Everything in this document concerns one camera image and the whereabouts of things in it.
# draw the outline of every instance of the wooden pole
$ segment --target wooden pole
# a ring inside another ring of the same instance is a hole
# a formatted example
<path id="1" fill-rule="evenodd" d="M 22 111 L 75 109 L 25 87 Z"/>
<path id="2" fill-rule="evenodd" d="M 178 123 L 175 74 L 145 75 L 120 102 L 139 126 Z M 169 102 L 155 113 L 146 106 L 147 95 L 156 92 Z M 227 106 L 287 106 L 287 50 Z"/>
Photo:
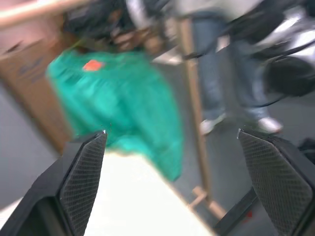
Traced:
<path id="1" fill-rule="evenodd" d="M 0 11 L 0 30 L 24 23 L 37 17 L 55 16 L 91 0 L 45 0 L 19 4 Z"/>
<path id="2" fill-rule="evenodd" d="M 179 44 L 182 52 L 186 55 L 193 52 L 192 32 L 191 32 L 191 21 L 190 19 L 183 19 L 177 21 Z M 198 73 L 195 60 L 185 61 L 186 75 L 189 87 L 189 93 L 192 102 L 193 117 L 194 117 L 194 128 L 197 132 L 197 149 L 198 149 L 198 160 L 201 169 L 201 177 L 203 188 L 207 193 L 206 200 L 211 201 L 211 176 L 208 164 L 208 155 L 206 151 L 205 138 L 201 134 L 200 124 L 202 122 L 202 107 L 198 89 Z"/>

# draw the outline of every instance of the white object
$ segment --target white object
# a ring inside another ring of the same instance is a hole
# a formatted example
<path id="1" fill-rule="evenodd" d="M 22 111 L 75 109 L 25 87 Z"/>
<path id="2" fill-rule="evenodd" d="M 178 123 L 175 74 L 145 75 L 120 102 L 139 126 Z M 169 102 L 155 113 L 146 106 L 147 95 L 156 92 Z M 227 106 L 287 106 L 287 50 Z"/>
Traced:
<path id="1" fill-rule="evenodd" d="M 85 236 L 213 236 L 141 155 L 104 156 Z"/>
<path id="2" fill-rule="evenodd" d="M 126 0 L 128 13 L 137 29 L 145 29 L 151 25 L 147 10 L 142 0 Z"/>
<path id="3" fill-rule="evenodd" d="M 0 210 L 0 229 L 4 226 L 4 224 L 9 219 L 10 215 L 14 212 L 15 208 L 18 206 L 21 200 L 22 198 L 16 200 L 12 204 Z"/>
<path id="4" fill-rule="evenodd" d="M 176 48 L 173 48 L 168 52 L 153 59 L 153 62 L 169 65 L 179 65 L 183 63 L 183 60 L 180 54 L 177 52 Z"/>
<path id="5" fill-rule="evenodd" d="M 271 117 L 260 119 L 258 126 L 263 132 L 268 134 L 279 133 L 283 129 L 283 125 Z"/>
<path id="6" fill-rule="evenodd" d="M 200 132 L 203 135 L 209 134 L 212 130 L 214 130 L 215 126 L 222 122 L 225 119 L 226 115 L 223 114 L 219 116 L 215 120 L 206 119 L 200 124 Z"/>

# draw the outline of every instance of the person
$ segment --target person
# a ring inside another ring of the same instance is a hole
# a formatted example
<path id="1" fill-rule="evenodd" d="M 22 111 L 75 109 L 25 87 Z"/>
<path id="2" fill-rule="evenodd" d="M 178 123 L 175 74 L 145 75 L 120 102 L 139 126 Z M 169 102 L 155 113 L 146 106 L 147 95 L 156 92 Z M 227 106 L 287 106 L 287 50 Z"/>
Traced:
<path id="1" fill-rule="evenodd" d="M 180 15 L 192 16 L 194 51 L 200 52 L 207 48 L 210 42 L 217 41 L 218 35 L 227 27 L 228 23 L 236 22 L 244 18 L 244 15 L 259 11 L 266 6 L 270 7 L 269 2 L 267 3 L 267 0 L 175 0 L 175 7 Z M 268 26 L 269 29 L 256 31 L 248 38 L 231 37 L 228 50 L 234 59 L 233 62 L 238 73 L 235 81 L 236 92 L 247 117 L 257 124 L 260 131 L 278 133 L 282 130 L 283 125 L 269 115 L 267 107 L 253 106 L 253 104 L 267 102 L 262 71 L 259 67 L 260 62 L 250 54 L 244 53 L 248 40 L 254 39 L 256 42 L 262 40 L 278 26 L 275 24 L 275 18 L 273 22 L 266 24 L 266 27 Z M 221 77 L 217 47 L 217 45 L 213 45 L 211 50 L 197 59 L 199 87 L 204 109 L 204 120 L 200 129 L 204 135 L 209 134 L 226 117 L 222 92 L 219 87 Z"/>

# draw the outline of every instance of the white surface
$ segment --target white surface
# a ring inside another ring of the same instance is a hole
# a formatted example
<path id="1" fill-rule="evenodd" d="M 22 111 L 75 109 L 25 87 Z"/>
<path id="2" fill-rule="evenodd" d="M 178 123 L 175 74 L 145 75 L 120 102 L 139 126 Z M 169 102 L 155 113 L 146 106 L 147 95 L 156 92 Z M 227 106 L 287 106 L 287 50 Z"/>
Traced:
<path id="1" fill-rule="evenodd" d="M 0 229 L 4 226 L 10 215 L 13 213 L 15 208 L 18 206 L 22 198 L 16 200 L 14 203 L 0 210 Z"/>
<path id="2" fill-rule="evenodd" d="M 212 236 L 141 156 L 104 157 L 85 236 Z"/>

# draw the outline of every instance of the red tag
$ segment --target red tag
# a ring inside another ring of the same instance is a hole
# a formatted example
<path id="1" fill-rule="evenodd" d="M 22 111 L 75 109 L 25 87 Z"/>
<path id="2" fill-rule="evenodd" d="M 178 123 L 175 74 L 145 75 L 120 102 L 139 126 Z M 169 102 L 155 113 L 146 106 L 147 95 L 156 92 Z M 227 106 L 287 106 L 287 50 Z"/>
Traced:
<path id="1" fill-rule="evenodd" d="M 251 218 L 252 218 L 252 211 L 248 212 L 248 214 L 246 215 L 246 219 L 243 220 L 243 223 L 248 222 Z"/>
<path id="2" fill-rule="evenodd" d="M 104 66 L 104 63 L 97 60 L 90 60 L 83 66 L 85 71 L 98 71 Z"/>

